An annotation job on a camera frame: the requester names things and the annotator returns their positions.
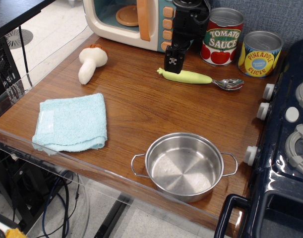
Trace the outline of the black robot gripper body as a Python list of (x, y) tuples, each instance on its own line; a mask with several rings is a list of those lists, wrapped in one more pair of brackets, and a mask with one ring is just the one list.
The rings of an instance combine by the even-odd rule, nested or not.
[(210, 2), (174, 2), (176, 7), (173, 19), (174, 49), (186, 49), (192, 40), (201, 38), (211, 14)]

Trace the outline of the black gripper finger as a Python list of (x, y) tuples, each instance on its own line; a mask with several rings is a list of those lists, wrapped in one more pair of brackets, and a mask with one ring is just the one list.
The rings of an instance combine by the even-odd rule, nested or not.
[(174, 49), (167, 46), (165, 51), (164, 69), (165, 71), (179, 74), (183, 68), (187, 49)]

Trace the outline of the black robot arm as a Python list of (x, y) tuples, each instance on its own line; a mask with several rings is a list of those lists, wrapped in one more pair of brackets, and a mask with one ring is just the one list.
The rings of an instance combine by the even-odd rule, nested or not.
[(202, 39), (210, 18), (212, 6), (208, 0), (175, 0), (173, 18), (173, 37), (165, 51), (166, 71), (180, 73), (185, 55), (192, 42)]

